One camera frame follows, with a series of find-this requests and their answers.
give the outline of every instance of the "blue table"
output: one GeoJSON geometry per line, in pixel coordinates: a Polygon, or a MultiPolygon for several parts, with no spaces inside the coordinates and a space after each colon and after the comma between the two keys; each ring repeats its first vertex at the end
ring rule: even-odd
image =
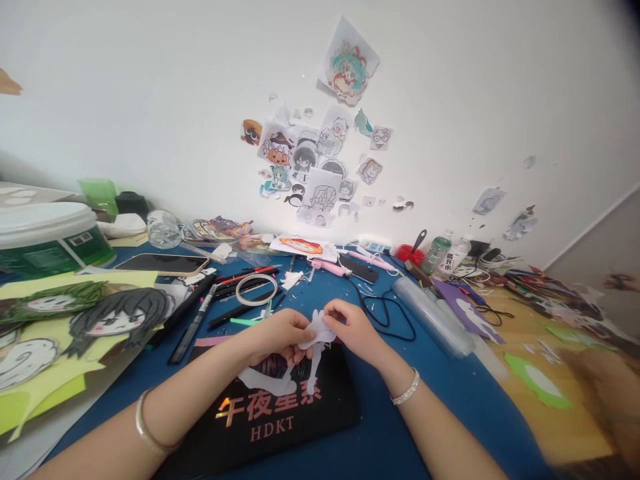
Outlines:
{"type": "MultiPolygon", "coordinates": [[[[158,252],[148,243],[136,249],[117,250],[118,263],[134,254],[158,252]]],[[[176,248],[164,253],[183,255],[185,252],[176,248]]],[[[289,262],[290,257],[273,258],[272,264],[283,264],[277,276],[278,280],[284,278],[284,271],[289,268],[289,262]]],[[[216,268],[219,267],[220,275],[230,275],[249,266],[243,261],[224,266],[214,265],[216,268]]],[[[295,270],[301,269],[308,271],[309,266],[306,261],[299,259],[295,270]]],[[[391,288],[395,280],[386,272],[380,272],[378,282],[372,286],[376,295],[381,295],[391,288]]],[[[334,298],[359,304],[352,284],[324,270],[315,272],[312,283],[303,281],[294,287],[292,292],[295,298],[289,297],[284,300],[279,309],[290,307],[308,318],[311,318],[314,309],[322,309],[334,298]]],[[[205,316],[198,337],[222,335],[223,328],[227,329],[228,334],[244,329],[245,327],[240,325],[228,323],[216,331],[207,332],[208,320],[236,306],[238,302],[235,299],[214,303],[205,316]]],[[[408,336],[411,334],[409,326],[397,309],[395,305],[389,304],[389,331],[408,336]]],[[[382,310],[381,306],[375,310],[379,318],[382,318],[382,310]]],[[[189,318],[193,318],[194,314],[195,307],[189,318]]],[[[407,314],[416,330],[416,340],[409,343],[386,337],[388,344],[420,372],[426,384],[480,440],[509,478],[552,477],[524,418],[475,355],[470,355],[464,360],[448,358],[418,321],[410,313],[407,314]]],[[[135,402],[144,390],[162,383],[184,366],[188,355],[182,365],[173,367],[167,366],[167,359],[180,340],[186,325],[176,329],[156,350],[142,352],[67,432],[47,459],[56,456],[102,422],[135,402]]],[[[285,472],[295,472],[296,476],[305,480],[325,479],[327,476],[336,479],[427,478],[429,475],[418,450],[402,417],[391,404],[387,388],[376,370],[350,352],[347,352],[347,363],[361,406],[360,425],[227,472],[220,478],[278,478],[285,472]],[[318,459],[321,459],[320,466],[309,467],[318,459]]],[[[459,455],[460,458],[464,458],[465,452],[460,451],[459,455]]]]}

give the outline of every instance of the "red object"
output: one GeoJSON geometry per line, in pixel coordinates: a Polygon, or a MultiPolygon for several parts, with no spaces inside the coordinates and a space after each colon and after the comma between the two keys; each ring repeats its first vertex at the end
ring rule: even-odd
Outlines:
{"type": "Polygon", "coordinates": [[[398,247],[398,251],[395,253],[395,256],[402,262],[406,262],[407,260],[409,260],[419,267],[422,261],[425,259],[425,253],[422,250],[416,250],[415,252],[413,252],[413,254],[411,254],[411,250],[413,250],[412,245],[403,243],[398,247]]]}

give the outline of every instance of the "water bottle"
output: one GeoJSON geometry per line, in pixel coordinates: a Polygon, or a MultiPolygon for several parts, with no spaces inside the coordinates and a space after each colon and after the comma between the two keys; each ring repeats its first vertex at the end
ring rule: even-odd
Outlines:
{"type": "Polygon", "coordinates": [[[444,257],[446,252],[451,248],[451,236],[453,235],[452,230],[445,230],[445,232],[436,237],[431,242],[431,247],[427,252],[427,258],[422,262],[420,268],[427,275],[433,273],[435,266],[438,263],[440,258],[444,257]]]}
{"type": "Polygon", "coordinates": [[[180,228],[170,211],[154,210],[147,216],[149,243],[154,247],[166,250],[180,245],[180,228]]]}
{"type": "Polygon", "coordinates": [[[473,236],[466,234],[461,239],[453,242],[453,245],[448,250],[447,254],[442,257],[442,260],[438,262],[437,267],[433,271],[433,274],[438,278],[438,280],[449,280],[453,271],[458,265],[460,265],[460,262],[464,260],[469,253],[469,250],[471,250],[471,240],[473,240],[473,236]]]}

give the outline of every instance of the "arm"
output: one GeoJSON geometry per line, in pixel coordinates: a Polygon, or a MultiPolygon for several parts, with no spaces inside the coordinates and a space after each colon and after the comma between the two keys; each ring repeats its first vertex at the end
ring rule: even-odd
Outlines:
{"type": "MultiPolygon", "coordinates": [[[[408,390],[415,375],[412,368],[382,340],[360,308],[333,300],[325,307],[324,320],[352,352],[380,372],[393,398],[408,390]]],[[[422,380],[398,409],[434,478],[506,478],[478,440],[422,380]]]]}
{"type": "MultiPolygon", "coordinates": [[[[305,354],[311,358],[311,349],[292,346],[314,338],[314,332],[304,330],[308,324],[300,313],[285,309],[208,350],[148,394],[143,408],[147,430],[162,445],[174,445],[244,368],[271,353],[280,353],[289,365],[305,354]]],[[[135,408],[134,404],[122,410],[30,478],[150,478],[165,456],[154,453],[138,435],[135,408]]]]}

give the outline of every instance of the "silver bracelet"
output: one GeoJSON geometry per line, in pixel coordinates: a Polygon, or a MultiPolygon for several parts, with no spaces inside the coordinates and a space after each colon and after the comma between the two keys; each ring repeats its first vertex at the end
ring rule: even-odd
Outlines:
{"type": "Polygon", "coordinates": [[[147,426],[145,425],[145,420],[144,418],[142,418],[142,406],[145,402],[145,398],[147,397],[147,394],[151,390],[153,389],[151,388],[149,390],[145,390],[144,392],[142,392],[142,395],[140,395],[140,398],[138,398],[138,404],[135,408],[135,428],[136,430],[138,430],[138,434],[140,435],[142,440],[145,441],[145,443],[149,446],[151,450],[153,450],[154,453],[156,453],[157,455],[168,455],[170,453],[175,452],[178,449],[178,447],[182,443],[182,440],[180,440],[175,445],[171,445],[171,446],[162,445],[160,442],[158,442],[158,440],[153,438],[152,434],[150,434],[149,430],[147,430],[147,426]]]}
{"type": "Polygon", "coordinates": [[[418,373],[418,370],[416,370],[415,368],[412,368],[412,370],[415,372],[413,383],[411,384],[409,389],[406,392],[404,392],[402,395],[400,395],[398,398],[396,399],[391,398],[391,401],[393,402],[394,405],[400,405],[401,403],[404,403],[407,400],[409,400],[410,396],[412,396],[413,392],[415,392],[416,388],[418,388],[418,382],[420,382],[420,374],[418,373]]]}

